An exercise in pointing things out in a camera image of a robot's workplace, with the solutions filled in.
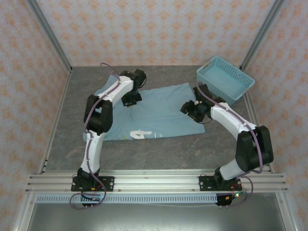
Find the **enclosure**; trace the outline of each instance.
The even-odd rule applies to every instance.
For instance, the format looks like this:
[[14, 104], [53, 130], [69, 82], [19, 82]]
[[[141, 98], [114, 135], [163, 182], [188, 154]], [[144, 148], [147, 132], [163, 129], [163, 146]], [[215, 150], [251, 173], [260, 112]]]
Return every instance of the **enclosure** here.
[[[308, 2], [5, 0], [0, 10], [1, 230], [305, 230]], [[87, 100], [115, 74], [100, 63], [144, 71], [139, 92], [149, 92], [194, 88], [197, 70], [215, 56], [255, 81], [232, 110], [270, 131], [274, 161], [248, 175], [250, 200], [219, 209], [211, 201], [219, 192], [199, 188], [199, 176], [212, 176], [236, 152], [234, 136], [213, 119], [193, 131], [174, 124], [183, 135], [107, 139], [99, 163], [100, 175], [115, 179], [109, 201], [71, 209]], [[167, 103], [157, 98], [147, 110]]]

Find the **orange floral pattern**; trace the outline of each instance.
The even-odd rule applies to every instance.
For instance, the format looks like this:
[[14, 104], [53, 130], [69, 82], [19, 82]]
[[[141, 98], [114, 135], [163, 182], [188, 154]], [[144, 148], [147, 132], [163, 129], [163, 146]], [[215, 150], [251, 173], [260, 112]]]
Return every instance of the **orange floral pattern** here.
[[10, 231], [46, 150], [67, 76], [25, 0], [0, 3], [0, 230]]
[[240, 65], [274, 2], [39, 0], [72, 66]]
[[272, 127], [274, 168], [293, 187], [302, 230], [308, 227], [307, 12], [307, 1], [287, 1], [247, 71], [256, 80], [258, 120]]

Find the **blue plastic basket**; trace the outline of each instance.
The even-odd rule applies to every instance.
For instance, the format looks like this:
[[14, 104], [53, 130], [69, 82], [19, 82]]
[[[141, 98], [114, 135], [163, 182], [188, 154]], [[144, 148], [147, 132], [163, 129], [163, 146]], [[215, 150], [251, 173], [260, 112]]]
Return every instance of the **blue plastic basket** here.
[[218, 56], [197, 70], [197, 81], [207, 84], [210, 92], [223, 98], [229, 105], [255, 83], [251, 77]]

